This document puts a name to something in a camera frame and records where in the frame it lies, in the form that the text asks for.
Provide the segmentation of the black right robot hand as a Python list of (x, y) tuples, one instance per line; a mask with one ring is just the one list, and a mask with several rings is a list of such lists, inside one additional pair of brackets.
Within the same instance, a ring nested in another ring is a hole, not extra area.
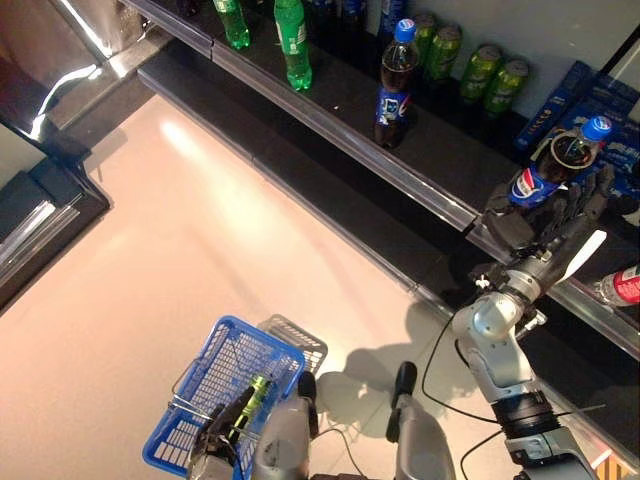
[(589, 173), (581, 183), (558, 189), (531, 208), (517, 207), (507, 199), (507, 186), (498, 185), (487, 203), (482, 223), (494, 241), (522, 257), (564, 239), (580, 226), (592, 227), (607, 207), (614, 169), (606, 165)]

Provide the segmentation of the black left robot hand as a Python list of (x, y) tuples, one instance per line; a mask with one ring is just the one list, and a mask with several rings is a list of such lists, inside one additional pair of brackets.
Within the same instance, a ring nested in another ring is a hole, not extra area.
[(231, 432), (236, 421), (255, 393), (255, 388), (247, 387), (242, 394), (228, 404), (218, 403), (210, 418), (198, 430), (189, 457), (189, 468), (194, 470), (198, 464), (212, 459), (225, 466), (233, 467), (237, 453)]

